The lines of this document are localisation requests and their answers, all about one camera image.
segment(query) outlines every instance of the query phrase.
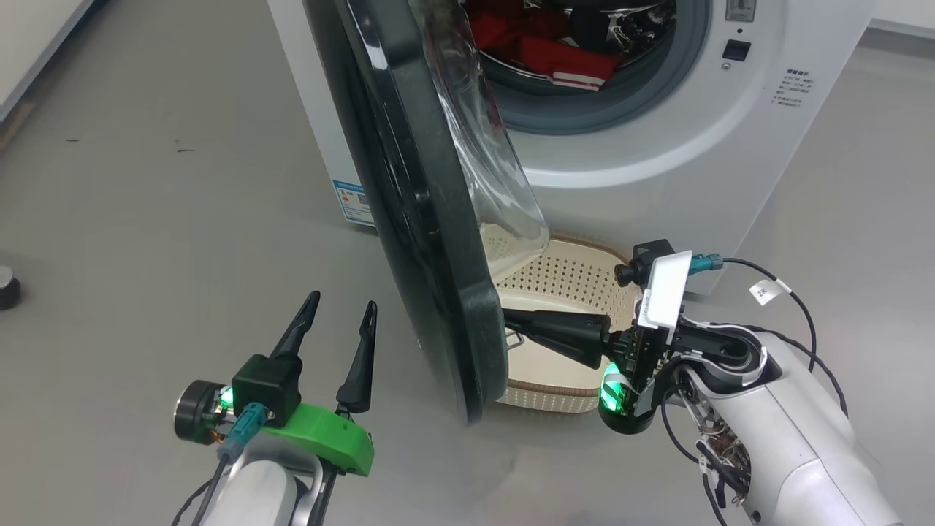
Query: beige plastic basket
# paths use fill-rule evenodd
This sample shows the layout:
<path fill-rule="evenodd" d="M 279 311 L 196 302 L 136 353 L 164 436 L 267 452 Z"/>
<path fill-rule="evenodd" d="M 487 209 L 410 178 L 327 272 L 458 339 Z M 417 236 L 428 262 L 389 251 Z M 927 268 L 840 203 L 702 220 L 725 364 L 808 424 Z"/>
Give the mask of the beige plastic basket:
<path fill-rule="evenodd" d="M 623 288 L 613 268 L 625 261 L 602 249 L 552 240 L 542 255 L 496 284 L 505 309 L 607 314 L 611 330 L 630 327 L 640 289 Z M 508 333 L 510 380 L 498 402 L 557 413 L 597 408 L 604 369 L 592 371 L 537 343 Z"/>

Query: washing machine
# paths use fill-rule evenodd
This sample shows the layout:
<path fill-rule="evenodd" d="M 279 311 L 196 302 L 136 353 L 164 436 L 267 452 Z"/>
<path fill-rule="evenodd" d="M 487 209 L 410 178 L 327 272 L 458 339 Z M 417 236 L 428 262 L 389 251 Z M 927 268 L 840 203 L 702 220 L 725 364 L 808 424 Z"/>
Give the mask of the washing machine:
<path fill-rule="evenodd" d="M 674 16 L 653 46 L 596 92 L 552 85 L 478 53 L 470 31 L 455 20 L 458 0 L 374 1 L 376 14 L 358 22 L 415 21 L 426 57 L 433 48 L 449 59 L 479 54 L 553 236 L 623 255 L 639 242 L 668 238 L 676 250 L 724 256 L 740 246 L 875 6 L 873 0 L 552 3 L 618 17 L 665 7 Z M 349 68 L 361 58 L 350 44 L 360 36 L 349 34 L 339 13 L 367 4 L 269 0 L 341 209 L 349 221 L 372 225 L 347 124 L 348 83 L 356 81 Z M 374 27 L 386 38 L 396 37 L 393 29 Z M 699 276 L 689 290 L 709 292 L 717 274 Z"/>

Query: washing machine door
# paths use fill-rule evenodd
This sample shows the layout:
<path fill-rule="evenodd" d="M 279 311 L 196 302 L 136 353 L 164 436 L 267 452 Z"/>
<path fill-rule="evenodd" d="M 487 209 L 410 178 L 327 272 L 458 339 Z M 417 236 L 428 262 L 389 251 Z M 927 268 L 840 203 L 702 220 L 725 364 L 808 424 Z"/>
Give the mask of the washing machine door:
<path fill-rule="evenodd" d="M 473 422 L 507 384 L 494 283 L 538 256 L 548 230 L 457 1 L 336 1 L 374 223 L 420 346 Z"/>

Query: floor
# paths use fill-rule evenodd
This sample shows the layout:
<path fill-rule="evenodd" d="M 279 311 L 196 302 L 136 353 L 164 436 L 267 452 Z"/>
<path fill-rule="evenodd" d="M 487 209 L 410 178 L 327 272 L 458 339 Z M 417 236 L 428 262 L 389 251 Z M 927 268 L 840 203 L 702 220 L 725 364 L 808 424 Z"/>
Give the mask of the floor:
<path fill-rule="evenodd" d="M 810 139 L 834 143 L 827 119 L 852 115 L 853 101 L 875 96 L 857 84 L 884 75 L 867 71 L 892 60 L 879 53 L 888 51 L 858 52 Z M 302 349 L 307 402 L 332 403 L 364 307 L 380 305 L 373 409 L 358 419 L 373 434 L 377 459 L 370 478 L 339 481 L 329 524 L 715 523 L 697 467 L 659 425 L 623 437 L 594 415 L 505 407 L 467 430 L 453 420 L 435 395 L 379 240 L 340 217 L 266 3 L 111 0 L 60 58 L 50 89 L 0 154 L 0 261 L 25 286 L 22 305 L 0 314 L 5 523 L 167 524 L 215 462 L 211 449 L 173 435 L 179 393 L 197 378 L 223 382 L 246 357 L 268 352 L 314 288 L 323 303 Z M 911 60 L 912 71 L 932 66 Z M 930 85 L 915 75 L 911 81 Z M 913 120 L 919 136 L 911 146 L 921 146 L 914 162 L 931 166 L 921 143 L 931 137 L 932 103 L 915 114 L 893 114 L 894 104 L 874 117 Z M 854 165 L 827 173 L 867 165 L 869 151 L 837 148 Z M 887 142 L 875 154 L 898 148 L 909 146 Z M 924 449 L 933 393 L 922 375 L 933 364 L 916 349 L 929 346 L 933 318 L 871 306 L 877 295 L 891 300 L 928 277 L 928 263 L 879 270 L 876 258 L 930 256 L 913 249 L 924 245 L 933 214 L 921 204 L 930 193 L 913 185 L 931 185 L 921 171 L 895 190 L 861 180 L 891 210 L 915 199 L 901 217 L 876 223 L 854 210 L 872 203 L 849 194 L 840 196 L 840 215 L 822 213 L 822 195 L 814 195 L 790 218 L 788 203 L 808 193 L 803 185 L 824 162 L 820 153 L 807 139 L 743 254 L 812 305 L 865 452 L 876 459 L 871 468 L 907 523 L 923 523 L 935 513 L 922 478 L 935 469 Z M 822 183 L 826 200 L 836 184 L 830 176 Z M 813 228 L 809 219 L 823 221 L 815 233 L 835 243 L 790 234 Z M 858 221 L 865 238 L 840 233 Z M 895 248 L 878 241 L 903 221 L 917 225 L 918 237 Z M 828 254 L 840 257 L 813 258 Z M 844 282 L 838 269 L 865 270 L 873 283 Z M 693 308 L 731 314 L 717 305 L 737 301 L 736 311 L 746 311 L 734 291 L 751 279 L 729 272 Z M 764 313 L 796 334 L 794 311 Z M 868 342 L 880 338 L 881 320 L 898 343 L 886 348 L 891 359 L 920 364 L 900 372 L 912 382 L 875 366 L 880 346 Z M 894 398 L 905 406 L 893 410 Z M 675 423 L 690 436 L 687 422 Z M 906 446 L 893 447 L 893 437 Z M 726 516 L 746 521 L 734 510 Z"/>

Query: green light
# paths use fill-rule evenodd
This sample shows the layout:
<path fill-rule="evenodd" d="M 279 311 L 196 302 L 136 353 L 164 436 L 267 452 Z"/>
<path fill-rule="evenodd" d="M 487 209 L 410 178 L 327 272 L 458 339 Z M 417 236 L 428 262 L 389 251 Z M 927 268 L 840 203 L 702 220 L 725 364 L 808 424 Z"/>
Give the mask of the green light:
<path fill-rule="evenodd" d="M 607 366 L 607 369 L 604 370 L 604 376 L 607 377 L 608 374 L 620 374 L 620 368 L 617 367 L 617 364 L 612 363 Z M 622 411 L 625 400 L 626 392 L 620 382 L 610 381 L 601 384 L 600 401 L 609 411 L 613 413 Z"/>
<path fill-rule="evenodd" d="M 221 393 L 221 398 L 218 399 L 218 402 L 221 403 L 224 407 L 230 407 L 234 405 L 234 388 L 228 387 Z"/>

